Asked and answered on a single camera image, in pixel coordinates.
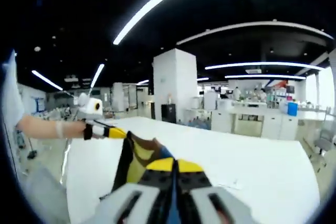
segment black ceiling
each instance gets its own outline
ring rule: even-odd
[[[112,86],[116,81],[139,82],[151,75],[153,57],[174,47],[196,56],[199,76],[219,81],[227,74],[244,73],[244,69],[204,67],[264,60],[310,63],[330,50],[333,42],[312,32],[268,26],[223,31],[179,46],[176,43],[207,29],[273,19],[336,35],[334,0],[164,0],[118,46],[114,45],[123,26],[147,1],[44,0],[41,6],[27,1],[31,7],[17,9],[14,26],[18,81],[54,91],[31,74],[35,69],[69,89],[71,85],[64,82],[66,75],[92,78],[98,65],[105,63],[96,86]],[[35,52],[36,46],[41,51]],[[300,69],[262,70],[295,74]]]

